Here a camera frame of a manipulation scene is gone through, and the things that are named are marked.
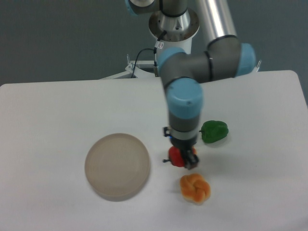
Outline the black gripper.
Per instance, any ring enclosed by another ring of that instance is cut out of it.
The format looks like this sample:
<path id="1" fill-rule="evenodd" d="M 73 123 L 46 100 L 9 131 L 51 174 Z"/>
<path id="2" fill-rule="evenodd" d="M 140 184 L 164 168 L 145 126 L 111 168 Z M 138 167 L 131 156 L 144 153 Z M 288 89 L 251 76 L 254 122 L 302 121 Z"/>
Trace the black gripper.
<path id="1" fill-rule="evenodd" d="M 163 135 L 169 137 L 171 144 L 184 155 L 184 167 L 186 169 L 193 169 L 198 166 L 199 158 L 192 149 L 197 142 L 198 128 L 181 132 L 170 126 L 163 127 Z"/>

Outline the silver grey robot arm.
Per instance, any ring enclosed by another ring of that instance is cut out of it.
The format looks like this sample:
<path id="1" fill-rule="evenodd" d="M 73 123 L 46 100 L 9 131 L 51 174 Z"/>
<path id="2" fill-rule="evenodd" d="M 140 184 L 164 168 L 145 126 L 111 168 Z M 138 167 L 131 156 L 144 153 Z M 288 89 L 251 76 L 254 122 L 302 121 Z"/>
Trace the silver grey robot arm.
<path id="1" fill-rule="evenodd" d="M 255 70 L 253 47 L 237 38 L 225 0 L 198 0 L 197 11 L 185 0 L 128 0 L 133 15 L 149 13 L 149 30 L 156 38 L 154 72 L 162 80 L 169 125 L 164 136 L 177 149 L 168 157 L 177 167 L 192 169 L 203 106 L 201 84 L 233 78 Z"/>

